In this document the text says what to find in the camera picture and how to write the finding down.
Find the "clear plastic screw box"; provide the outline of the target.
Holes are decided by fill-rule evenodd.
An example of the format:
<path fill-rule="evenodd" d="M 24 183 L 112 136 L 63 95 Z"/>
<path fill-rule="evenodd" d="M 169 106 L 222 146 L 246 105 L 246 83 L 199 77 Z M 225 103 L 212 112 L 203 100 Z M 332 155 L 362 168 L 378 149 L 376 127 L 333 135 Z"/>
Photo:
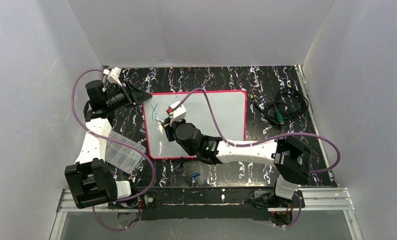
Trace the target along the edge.
<path fill-rule="evenodd" d="M 108 137 L 131 145 L 143 153 L 146 152 L 146 148 L 143 145 L 115 131 L 111 131 Z M 144 159 L 145 158 L 139 152 L 129 147 L 116 142 L 107 141 L 104 160 L 127 174 L 131 174 Z"/>

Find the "blue marker cap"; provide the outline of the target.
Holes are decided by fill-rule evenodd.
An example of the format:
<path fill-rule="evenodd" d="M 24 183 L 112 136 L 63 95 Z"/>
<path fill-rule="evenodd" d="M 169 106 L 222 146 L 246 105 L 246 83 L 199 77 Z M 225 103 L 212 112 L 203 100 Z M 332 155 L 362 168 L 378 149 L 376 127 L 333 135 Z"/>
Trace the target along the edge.
<path fill-rule="evenodd" d="M 198 176 L 200 176 L 201 174 L 199 173 L 199 172 L 196 172 L 196 173 L 193 173 L 193 174 L 191 174 L 190 175 L 190 178 L 191 179 L 194 179 L 194 178 L 196 178 L 196 177 L 198 177 Z"/>

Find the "pink framed whiteboard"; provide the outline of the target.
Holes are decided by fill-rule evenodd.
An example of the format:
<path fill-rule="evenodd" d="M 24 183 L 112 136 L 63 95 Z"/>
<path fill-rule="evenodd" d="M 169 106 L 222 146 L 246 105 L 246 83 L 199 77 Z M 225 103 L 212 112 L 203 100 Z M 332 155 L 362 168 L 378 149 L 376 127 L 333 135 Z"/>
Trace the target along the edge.
<path fill-rule="evenodd" d="M 169 142 L 161 123 L 168 117 L 167 109 L 181 101 L 187 92 L 152 93 L 152 98 L 142 105 L 148 143 L 148 154 L 154 160 L 179 159 L 190 156 L 176 142 Z M 184 103 L 185 120 L 204 135 L 217 137 L 217 130 L 232 141 L 246 139 L 247 94 L 243 90 L 217 90 L 193 93 Z"/>

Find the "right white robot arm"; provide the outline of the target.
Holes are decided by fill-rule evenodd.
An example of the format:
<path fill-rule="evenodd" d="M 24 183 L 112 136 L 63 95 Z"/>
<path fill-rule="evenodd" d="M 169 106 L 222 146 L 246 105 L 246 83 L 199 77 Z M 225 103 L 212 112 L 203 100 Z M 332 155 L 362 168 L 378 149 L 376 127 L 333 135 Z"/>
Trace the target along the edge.
<path fill-rule="evenodd" d="M 169 142 L 176 142 L 188 156 L 208 165 L 249 162 L 274 166 L 279 177 L 271 192 L 251 197 L 248 203 L 256 208 L 292 208 L 293 196 L 302 185 L 309 183 L 311 150 L 293 136 L 283 136 L 258 144 L 255 141 L 232 141 L 204 135 L 192 123 L 160 122 Z"/>

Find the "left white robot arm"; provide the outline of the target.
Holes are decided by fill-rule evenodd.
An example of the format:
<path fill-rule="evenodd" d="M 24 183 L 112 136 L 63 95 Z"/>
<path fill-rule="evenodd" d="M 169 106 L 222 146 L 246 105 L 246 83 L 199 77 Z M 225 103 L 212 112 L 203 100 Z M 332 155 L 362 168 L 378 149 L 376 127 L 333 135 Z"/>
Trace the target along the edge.
<path fill-rule="evenodd" d="M 108 168 L 126 173 L 144 159 L 145 148 L 112 130 L 115 110 L 136 107 L 152 98 L 131 83 L 93 80 L 85 85 L 89 100 L 84 106 L 87 128 L 79 156 L 65 168 L 64 175 L 77 208 L 116 202 L 138 194 L 128 180 L 117 181 Z"/>

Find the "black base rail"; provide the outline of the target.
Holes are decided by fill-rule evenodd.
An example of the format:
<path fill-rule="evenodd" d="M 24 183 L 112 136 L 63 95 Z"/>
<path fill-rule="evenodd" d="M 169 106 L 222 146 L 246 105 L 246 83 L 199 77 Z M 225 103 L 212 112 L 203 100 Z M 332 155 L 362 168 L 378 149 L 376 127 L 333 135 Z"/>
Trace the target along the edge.
<path fill-rule="evenodd" d="M 270 193 L 272 187 L 153 187 L 142 207 L 142 220 L 252 219 L 268 221 L 286 207 L 254 206 L 251 198 Z"/>

